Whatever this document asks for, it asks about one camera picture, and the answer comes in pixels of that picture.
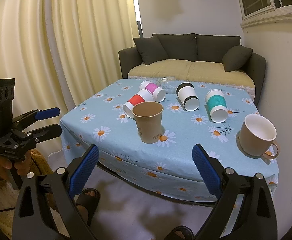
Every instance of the blue gripper pad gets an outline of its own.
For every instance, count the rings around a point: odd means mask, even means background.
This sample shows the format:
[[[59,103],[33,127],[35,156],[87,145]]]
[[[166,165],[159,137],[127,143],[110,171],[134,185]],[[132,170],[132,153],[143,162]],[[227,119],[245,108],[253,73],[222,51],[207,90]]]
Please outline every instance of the blue gripper pad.
[[[94,145],[69,179],[68,193],[71,198],[74,198],[75,195],[81,193],[96,163],[98,162],[98,158],[99,149]]]
[[[204,153],[203,151],[205,150],[203,148],[201,149],[198,145],[193,147],[193,162],[195,163],[200,175],[202,176],[209,193],[219,198],[222,195],[221,178],[209,161],[209,159],[214,158],[209,157],[208,154],[206,152]]]
[[[55,108],[51,108],[47,110],[38,111],[37,114],[35,115],[35,119],[45,120],[45,119],[52,118],[59,115],[60,115],[60,110],[58,107],[55,107]]]

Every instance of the black slipper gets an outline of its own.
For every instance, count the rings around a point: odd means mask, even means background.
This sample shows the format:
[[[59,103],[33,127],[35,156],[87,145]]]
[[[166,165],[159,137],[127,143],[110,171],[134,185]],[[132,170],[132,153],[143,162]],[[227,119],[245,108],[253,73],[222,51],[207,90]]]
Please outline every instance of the black slipper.
[[[95,196],[86,195],[87,192],[94,192]],[[87,219],[87,225],[90,227],[90,224],[93,219],[93,215],[97,209],[99,200],[101,198],[101,194],[98,190],[94,188],[87,188],[84,189],[81,194],[78,196],[78,199],[76,200],[76,206],[81,205],[88,211],[88,219]]]
[[[194,234],[186,226],[175,227],[164,240],[192,240]]]

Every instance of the light blue tablecloth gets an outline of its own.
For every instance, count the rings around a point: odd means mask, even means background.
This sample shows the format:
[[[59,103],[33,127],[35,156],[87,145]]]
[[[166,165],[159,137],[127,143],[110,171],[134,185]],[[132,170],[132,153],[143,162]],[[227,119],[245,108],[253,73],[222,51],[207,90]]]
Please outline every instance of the light blue tablecloth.
[[[141,82],[121,79],[61,118],[67,163],[81,156],[88,145],[96,144],[99,161],[134,184],[176,199],[215,201],[192,161],[192,147],[200,143],[211,157],[238,174],[262,173],[274,193],[279,172],[276,160],[250,158],[238,147],[244,117],[258,114],[246,91],[192,82],[200,101],[199,109],[193,112],[184,111],[177,96],[167,94],[161,103],[165,133],[157,143],[145,144],[135,121],[122,109],[122,104],[138,92]],[[208,117],[205,96],[210,89],[221,89],[226,94],[229,115],[225,123],[213,123]]]

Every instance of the white wall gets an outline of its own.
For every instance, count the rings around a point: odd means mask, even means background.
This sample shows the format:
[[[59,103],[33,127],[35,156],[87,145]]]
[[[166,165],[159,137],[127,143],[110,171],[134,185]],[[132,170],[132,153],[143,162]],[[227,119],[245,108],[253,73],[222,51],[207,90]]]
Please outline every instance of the white wall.
[[[144,37],[153,33],[240,35],[238,0],[138,0]]]
[[[245,46],[267,60],[261,115],[276,127],[281,146],[279,181],[274,195],[279,239],[292,225],[292,23],[244,29]]]

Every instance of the curtain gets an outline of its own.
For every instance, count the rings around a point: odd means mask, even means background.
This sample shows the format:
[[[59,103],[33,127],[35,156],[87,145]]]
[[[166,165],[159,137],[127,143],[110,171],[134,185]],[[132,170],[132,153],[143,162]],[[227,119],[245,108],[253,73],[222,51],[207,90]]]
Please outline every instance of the curtain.
[[[118,51],[139,37],[133,0],[52,0],[52,21],[76,105],[121,78]]]
[[[15,78],[13,116],[33,109],[59,107],[67,113],[49,52],[43,0],[0,0],[0,79]],[[59,123],[36,122],[28,130]],[[60,138],[38,144],[45,156],[61,149]]]

